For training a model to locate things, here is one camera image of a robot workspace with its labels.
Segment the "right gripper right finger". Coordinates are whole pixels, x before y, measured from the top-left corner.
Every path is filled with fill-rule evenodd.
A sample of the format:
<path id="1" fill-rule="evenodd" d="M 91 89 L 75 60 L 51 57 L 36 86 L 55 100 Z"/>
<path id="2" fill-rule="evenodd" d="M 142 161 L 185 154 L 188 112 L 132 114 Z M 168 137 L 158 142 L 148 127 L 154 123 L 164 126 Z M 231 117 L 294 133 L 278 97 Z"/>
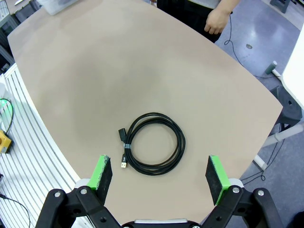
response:
<path id="1" fill-rule="evenodd" d="M 267 189 L 257 188 L 250 192 L 233 185 L 216 155 L 209 156 L 205 176 L 215 207 L 201 228 L 226 228 L 232 216 L 242 217 L 247 228 L 282 228 Z"/>

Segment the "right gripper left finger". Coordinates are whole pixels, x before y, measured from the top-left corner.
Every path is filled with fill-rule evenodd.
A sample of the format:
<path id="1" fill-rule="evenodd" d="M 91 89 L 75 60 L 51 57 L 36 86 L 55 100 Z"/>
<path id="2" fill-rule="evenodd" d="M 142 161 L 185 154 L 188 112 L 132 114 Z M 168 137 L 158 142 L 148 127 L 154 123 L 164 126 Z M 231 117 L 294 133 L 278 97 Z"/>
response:
<path id="1" fill-rule="evenodd" d="M 69 193 L 62 189 L 49 191 L 35 228 L 72 228 L 78 217 L 88 217 L 95 228 L 119 228 L 105 207 L 112 175 L 110 157 L 102 155 L 88 183 Z"/>

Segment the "person's left hand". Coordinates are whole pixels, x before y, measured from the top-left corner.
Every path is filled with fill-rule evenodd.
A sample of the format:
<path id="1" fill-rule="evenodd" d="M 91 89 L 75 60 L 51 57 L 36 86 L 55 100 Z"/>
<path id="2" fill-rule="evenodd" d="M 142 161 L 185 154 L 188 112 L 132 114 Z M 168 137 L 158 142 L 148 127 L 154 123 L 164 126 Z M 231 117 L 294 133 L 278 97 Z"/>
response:
<path id="1" fill-rule="evenodd" d="M 222 33 L 231 13 L 223 9 L 213 9 L 207 17 L 204 30 L 211 35 Z"/>

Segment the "white slatted platform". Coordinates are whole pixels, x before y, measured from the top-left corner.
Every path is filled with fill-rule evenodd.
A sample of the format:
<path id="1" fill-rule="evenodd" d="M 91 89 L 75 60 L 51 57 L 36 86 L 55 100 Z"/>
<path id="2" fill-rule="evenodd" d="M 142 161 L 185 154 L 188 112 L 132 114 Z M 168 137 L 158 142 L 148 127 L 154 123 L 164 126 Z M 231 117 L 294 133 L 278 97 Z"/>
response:
<path id="1" fill-rule="evenodd" d="M 39 116 L 17 65 L 0 75 L 0 130 L 12 140 L 0 153 L 0 220 L 5 228 L 35 228 L 48 192 L 70 192 L 79 176 Z"/>

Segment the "white table leg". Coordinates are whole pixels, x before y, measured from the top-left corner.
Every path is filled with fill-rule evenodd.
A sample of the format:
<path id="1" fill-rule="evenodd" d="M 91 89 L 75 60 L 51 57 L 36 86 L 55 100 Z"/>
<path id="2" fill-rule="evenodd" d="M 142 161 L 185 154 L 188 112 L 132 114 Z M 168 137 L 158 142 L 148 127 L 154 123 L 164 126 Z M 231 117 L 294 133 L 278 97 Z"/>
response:
<path id="1" fill-rule="evenodd" d="M 295 134 L 301 133 L 304 131 L 304 122 L 298 123 L 293 127 L 290 127 L 286 130 L 283 130 L 282 132 L 279 133 L 275 133 L 269 137 L 267 137 L 267 139 L 265 140 L 264 144 L 262 145 L 261 148 L 264 148 L 266 146 L 281 142 L 282 140 L 291 137 Z M 264 162 L 261 157 L 257 154 L 254 159 L 253 162 L 262 170 L 265 171 L 266 168 L 268 167 L 267 163 Z"/>

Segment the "yellow box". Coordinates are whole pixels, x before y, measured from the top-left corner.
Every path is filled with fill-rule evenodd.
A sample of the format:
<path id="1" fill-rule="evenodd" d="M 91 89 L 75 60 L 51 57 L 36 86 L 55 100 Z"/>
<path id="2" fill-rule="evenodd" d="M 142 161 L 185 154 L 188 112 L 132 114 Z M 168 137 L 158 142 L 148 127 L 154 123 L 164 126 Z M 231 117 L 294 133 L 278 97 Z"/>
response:
<path id="1" fill-rule="evenodd" d="M 0 153 L 8 153 L 11 144 L 11 139 L 4 133 L 3 130 L 0 130 Z"/>

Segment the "black plastic stool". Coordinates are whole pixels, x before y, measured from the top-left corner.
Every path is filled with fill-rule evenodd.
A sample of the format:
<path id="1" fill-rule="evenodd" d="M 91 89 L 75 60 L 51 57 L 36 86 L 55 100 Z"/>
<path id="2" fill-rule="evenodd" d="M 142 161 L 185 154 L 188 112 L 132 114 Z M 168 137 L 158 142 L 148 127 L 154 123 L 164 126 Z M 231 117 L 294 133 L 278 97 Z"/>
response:
<path id="1" fill-rule="evenodd" d="M 280 102 L 283 109 L 275 123 L 280 124 L 280 132 L 297 125 L 302 119 L 302 108 L 296 100 L 280 85 L 270 90 L 272 95 Z"/>

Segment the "gray table foot cap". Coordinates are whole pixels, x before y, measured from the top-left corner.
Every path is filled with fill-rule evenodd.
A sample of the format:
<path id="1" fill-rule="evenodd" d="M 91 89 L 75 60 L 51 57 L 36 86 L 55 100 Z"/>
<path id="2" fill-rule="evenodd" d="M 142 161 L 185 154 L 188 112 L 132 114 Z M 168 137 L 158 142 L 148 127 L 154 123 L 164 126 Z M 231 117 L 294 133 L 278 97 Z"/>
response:
<path id="1" fill-rule="evenodd" d="M 266 73 L 267 75 L 271 74 L 272 71 L 275 70 L 276 66 L 277 66 L 277 62 L 276 62 L 276 61 L 273 61 L 273 62 L 266 68 L 265 73 Z"/>

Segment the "person in gray hoodie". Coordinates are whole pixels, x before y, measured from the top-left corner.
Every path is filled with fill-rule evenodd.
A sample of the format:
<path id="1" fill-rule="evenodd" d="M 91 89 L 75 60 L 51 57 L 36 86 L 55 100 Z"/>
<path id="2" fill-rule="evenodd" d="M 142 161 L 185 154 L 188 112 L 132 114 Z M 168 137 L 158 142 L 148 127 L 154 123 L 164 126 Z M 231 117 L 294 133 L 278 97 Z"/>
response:
<path id="1" fill-rule="evenodd" d="M 210 12 L 221 0 L 151 0 L 157 8 L 186 24 L 202 36 L 215 43 L 221 36 L 211 35 L 204 28 Z"/>

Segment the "clear plastic storage bin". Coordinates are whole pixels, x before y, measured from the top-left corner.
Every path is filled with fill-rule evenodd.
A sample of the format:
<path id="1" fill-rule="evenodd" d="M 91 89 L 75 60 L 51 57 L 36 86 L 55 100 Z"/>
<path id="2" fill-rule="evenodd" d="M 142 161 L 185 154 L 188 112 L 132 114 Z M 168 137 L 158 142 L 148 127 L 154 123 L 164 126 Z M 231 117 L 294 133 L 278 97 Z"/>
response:
<path id="1" fill-rule="evenodd" d="M 50 14 L 55 15 L 78 0 L 37 0 L 40 5 Z"/>

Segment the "gray step stool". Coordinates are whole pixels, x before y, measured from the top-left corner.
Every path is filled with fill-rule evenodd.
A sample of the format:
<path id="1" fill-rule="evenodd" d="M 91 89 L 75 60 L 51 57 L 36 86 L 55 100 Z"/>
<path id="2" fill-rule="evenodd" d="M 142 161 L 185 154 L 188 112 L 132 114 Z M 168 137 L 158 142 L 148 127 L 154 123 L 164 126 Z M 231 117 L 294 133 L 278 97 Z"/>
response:
<path id="1" fill-rule="evenodd" d="M 277 7 L 282 13 L 286 13 L 291 0 L 271 0 L 270 4 Z"/>

